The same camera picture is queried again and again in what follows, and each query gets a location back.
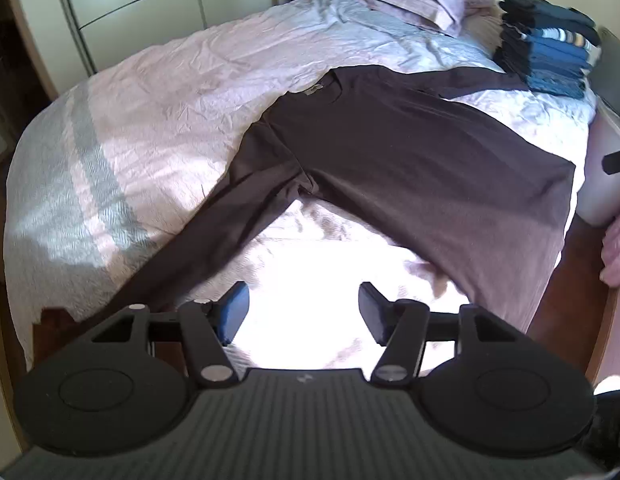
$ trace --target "bedspread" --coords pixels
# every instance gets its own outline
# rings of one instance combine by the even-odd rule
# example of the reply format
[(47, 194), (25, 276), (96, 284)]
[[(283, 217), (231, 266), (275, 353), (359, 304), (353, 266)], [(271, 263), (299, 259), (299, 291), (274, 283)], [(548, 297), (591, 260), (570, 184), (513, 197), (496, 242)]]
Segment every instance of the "bedspread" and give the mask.
[[(297, 0), (150, 47), (39, 114), (7, 183), (8, 298), (26, 358), (41, 309), (64, 306), (81, 320), (107, 303), (196, 212), (244, 131), (277, 97), (310, 87), (330, 68), (362, 64), (404, 73), (500, 71), (471, 40), (420, 30), (353, 0)], [(579, 102), (484, 91), (457, 100), (573, 162), (575, 205), (591, 94)], [(433, 310), (456, 312), (466, 301), (431, 264), (310, 199), (293, 203), (191, 296), (214, 300), (236, 280), (250, 286), (251, 309), (231, 351), (260, 367), (372, 369), (382, 349), (356, 307), (363, 281), (391, 300), (414, 298)], [(524, 330), (532, 315), (509, 321)], [(443, 358), (431, 353), (424, 368)]]

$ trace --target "bed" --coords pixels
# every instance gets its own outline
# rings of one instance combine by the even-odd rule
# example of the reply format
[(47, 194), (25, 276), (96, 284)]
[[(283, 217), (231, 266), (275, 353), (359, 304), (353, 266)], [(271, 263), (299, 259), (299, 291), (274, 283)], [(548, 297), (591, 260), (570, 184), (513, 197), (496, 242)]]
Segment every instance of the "bed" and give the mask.
[[(356, 0), (297, 0), (148, 48), (60, 97), (24, 132), (7, 182), (5, 275), (27, 362), (42, 311), (62, 306), (79, 321), (106, 304), (196, 213), (244, 131), (280, 95), (338, 66), (500, 72), (490, 60), (494, 18), (466, 21), (455, 39)], [(567, 229), (583, 183), (592, 92), (583, 101), (524, 91), (457, 100), (575, 165)], [(433, 264), (311, 199), (293, 203), (189, 297), (216, 300), (239, 280), (250, 287), (250, 313), (228, 350), (239, 368), (369, 374), (382, 348), (357, 309), (361, 282), (440, 312), (468, 302)], [(533, 315), (504, 317), (525, 331)], [(452, 355), (452, 344), (431, 344), (422, 369)]]

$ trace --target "floor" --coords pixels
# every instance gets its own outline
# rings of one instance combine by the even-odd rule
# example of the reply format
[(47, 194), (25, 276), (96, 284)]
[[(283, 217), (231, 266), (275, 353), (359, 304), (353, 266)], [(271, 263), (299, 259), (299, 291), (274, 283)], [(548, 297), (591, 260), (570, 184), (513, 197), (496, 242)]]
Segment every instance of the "floor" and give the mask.
[(583, 372), (592, 355), (608, 286), (599, 281), (605, 228), (575, 216), (565, 239), (562, 260), (554, 270), (528, 335)]

